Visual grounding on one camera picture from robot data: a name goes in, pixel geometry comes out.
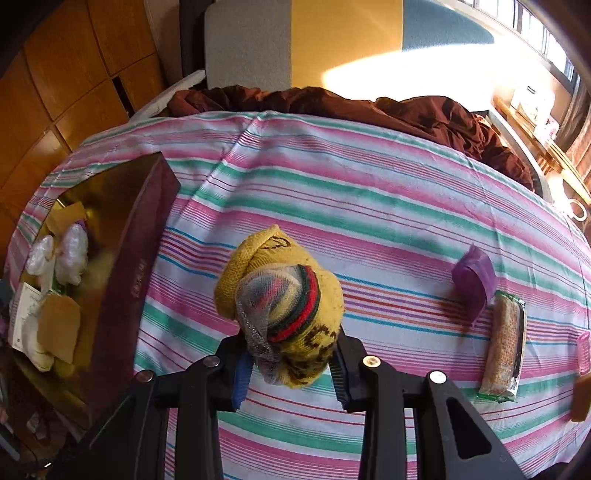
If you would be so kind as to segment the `yellow sponge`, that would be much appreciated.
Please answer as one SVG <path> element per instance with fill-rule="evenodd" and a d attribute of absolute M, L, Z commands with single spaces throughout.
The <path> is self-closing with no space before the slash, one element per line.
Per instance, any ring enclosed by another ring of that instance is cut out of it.
<path fill-rule="evenodd" d="M 591 373 L 579 376 L 573 387 L 571 420 L 584 422 L 589 415 L 591 404 Z"/>
<path fill-rule="evenodd" d="M 48 294 L 41 305 L 38 342 L 51 355 L 72 364 L 80 318 L 80 307 L 72 298 Z"/>

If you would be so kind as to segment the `white towel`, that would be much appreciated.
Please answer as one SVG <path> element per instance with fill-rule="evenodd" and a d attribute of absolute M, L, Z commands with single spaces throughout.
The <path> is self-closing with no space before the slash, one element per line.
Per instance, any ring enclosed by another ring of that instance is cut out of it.
<path fill-rule="evenodd" d="M 54 356 L 38 341 L 38 319 L 29 316 L 21 328 L 21 341 L 27 358 L 40 372 L 48 372 L 54 364 Z"/>

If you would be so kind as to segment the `white plastic bag bundle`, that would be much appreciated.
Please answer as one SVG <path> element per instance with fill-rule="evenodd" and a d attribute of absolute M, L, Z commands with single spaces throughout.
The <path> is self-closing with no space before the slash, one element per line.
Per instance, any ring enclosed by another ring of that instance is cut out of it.
<path fill-rule="evenodd" d="M 62 285 L 79 285 L 87 262 L 88 236 L 74 223 L 66 230 L 59 246 L 55 263 L 56 280 Z"/>
<path fill-rule="evenodd" d="M 54 237 L 52 235 L 45 235 L 40 240 L 36 241 L 29 252 L 25 270 L 29 275 L 41 275 L 49 265 L 53 258 Z"/>

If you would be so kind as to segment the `yellow knitted sock bundle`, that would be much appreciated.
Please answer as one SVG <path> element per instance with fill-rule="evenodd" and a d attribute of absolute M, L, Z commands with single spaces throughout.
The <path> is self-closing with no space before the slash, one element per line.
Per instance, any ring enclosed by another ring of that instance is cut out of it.
<path fill-rule="evenodd" d="M 213 299 L 238 322 L 267 383 L 303 388 L 327 368 L 345 313 L 341 283 L 279 226 L 239 244 Z"/>

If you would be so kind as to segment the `gold metal tin box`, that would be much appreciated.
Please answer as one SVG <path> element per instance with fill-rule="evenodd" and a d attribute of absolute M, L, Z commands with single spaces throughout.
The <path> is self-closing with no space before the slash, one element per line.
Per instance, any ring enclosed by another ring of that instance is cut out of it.
<path fill-rule="evenodd" d="M 56 251 L 48 294 L 72 298 L 80 328 L 72 364 L 54 356 L 50 371 L 22 368 L 47 401 L 70 422 L 88 428 L 133 375 L 134 353 L 150 274 L 180 184 L 159 152 L 106 169 L 64 191 L 40 234 Z M 84 220 L 88 262 L 79 285 L 55 278 L 56 256 L 68 227 Z"/>

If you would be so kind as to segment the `striped pink green bedsheet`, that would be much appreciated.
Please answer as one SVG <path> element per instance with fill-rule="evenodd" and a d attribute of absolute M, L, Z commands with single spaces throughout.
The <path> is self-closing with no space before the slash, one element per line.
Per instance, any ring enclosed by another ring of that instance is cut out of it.
<path fill-rule="evenodd" d="M 213 288 L 231 252 L 271 225 L 342 284 L 344 327 L 402 372 L 444 371 L 524 474 L 569 461 L 590 425 L 570 418 L 577 340 L 590 328 L 590 247 L 520 184 L 450 148 L 379 127 L 276 112 L 204 113 L 127 124 L 87 139 L 41 183 L 12 235 L 17 277 L 64 190 L 161 153 L 180 190 L 152 270 L 136 369 L 181 370 L 235 325 Z M 477 395 L 492 317 L 464 317 L 451 278 L 471 246 L 528 315 L 517 398 Z"/>

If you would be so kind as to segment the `wooden side table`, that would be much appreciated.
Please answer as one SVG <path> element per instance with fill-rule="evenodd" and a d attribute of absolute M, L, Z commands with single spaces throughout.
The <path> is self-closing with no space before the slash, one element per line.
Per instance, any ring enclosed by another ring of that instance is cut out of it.
<path fill-rule="evenodd" d="M 530 162 L 537 190 L 548 202 L 567 198 L 578 208 L 590 206 L 590 192 L 571 160 L 552 138 L 555 121 L 537 125 L 523 111 L 495 95 L 490 114 L 496 128 L 515 152 Z"/>

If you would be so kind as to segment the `maroon brown blanket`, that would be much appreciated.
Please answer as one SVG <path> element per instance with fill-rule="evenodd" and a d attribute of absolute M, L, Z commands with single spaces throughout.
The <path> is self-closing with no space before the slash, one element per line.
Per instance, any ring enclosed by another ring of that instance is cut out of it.
<path fill-rule="evenodd" d="M 403 101 L 346 99 L 321 87 L 267 92 L 235 85 L 204 90 L 179 90 L 167 103 L 169 114 L 184 117 L 205 112 L 303 114 L 352 121 L 403 132 L 450 147 L 534 189 L 531 168 L 482 119 L 445 96 L 420 96 Z"/>

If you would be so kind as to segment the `wooden wardrobe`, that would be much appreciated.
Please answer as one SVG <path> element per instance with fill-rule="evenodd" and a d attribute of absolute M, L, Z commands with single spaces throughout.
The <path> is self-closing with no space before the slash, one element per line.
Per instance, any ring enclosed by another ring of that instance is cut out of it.
<path fill-rule="evenodd" d="M 143 2 L 2 2 L 1 246 L 83 140 L 165 87 Z"/>

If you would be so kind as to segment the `grey yellow blue headboard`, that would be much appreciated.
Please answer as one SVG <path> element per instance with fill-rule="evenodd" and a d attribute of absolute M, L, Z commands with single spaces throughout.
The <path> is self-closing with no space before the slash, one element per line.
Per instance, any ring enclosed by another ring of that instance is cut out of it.
<path fill-rule="evenodd" d="M 211 87 L 322 86 L 325 73 L 369 57 L 493 42 L 438 1 L 216 1 L 204 13 Z"/>

